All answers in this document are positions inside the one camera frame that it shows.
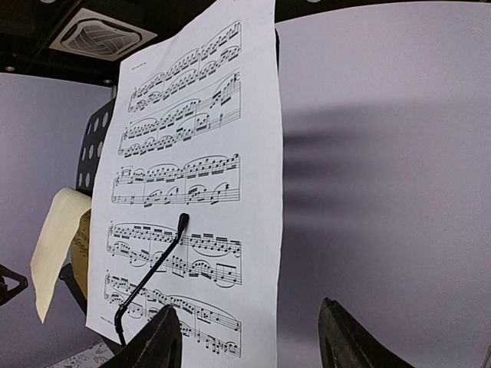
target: purple backdrop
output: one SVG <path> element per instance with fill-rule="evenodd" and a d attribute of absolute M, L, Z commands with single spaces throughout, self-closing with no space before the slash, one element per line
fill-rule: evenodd
<path fill-rule="evenodd" d="M 53 196 L 74 187 L 86 122 L 109 99 L 105 87 L 0 74 L 0 263 L 30 281 L 0 307 L 2 368 L 42 368 L 97 340 L 62 283 L 41 324 L 29 263 Z"/>
<path fill-rule="evenodd" d="M 281 23 L 281 368 L 321 366 L 323 297 L 416 367 L 491 343 L 491 7 L 407 3 Z"/>

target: ceiling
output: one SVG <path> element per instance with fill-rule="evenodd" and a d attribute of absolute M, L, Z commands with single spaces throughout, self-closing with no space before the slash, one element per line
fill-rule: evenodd
<path fill-rule="evenodd" d="M 119 61 L 53 50 L 53 40 L 81 8 L 157 34 L 140 48 L 174 36 L 215 0 L 0 0 L 0 72 L 88 84 L 117 83 Z M 276 21 L 339 8 L 397 0 L 277 0 Z"/>

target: music score page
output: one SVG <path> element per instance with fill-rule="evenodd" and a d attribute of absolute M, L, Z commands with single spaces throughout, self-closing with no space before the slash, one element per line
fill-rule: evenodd
<path fill-rule="evenodd" d="M 276 367 L 282 120 L 274 0 L 218 0 L 124 60 L 94 187 L 87 326 L 134 337 L 166 304 L 183 368 Z"/>

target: air conditioning unit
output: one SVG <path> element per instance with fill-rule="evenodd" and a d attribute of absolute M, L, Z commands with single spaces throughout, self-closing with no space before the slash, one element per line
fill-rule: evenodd
<path fill-rule="evenodd" d="M 82 8 L 55 38 L 50 48 L 116 61 L 156 36 L 150 31 Z"/>

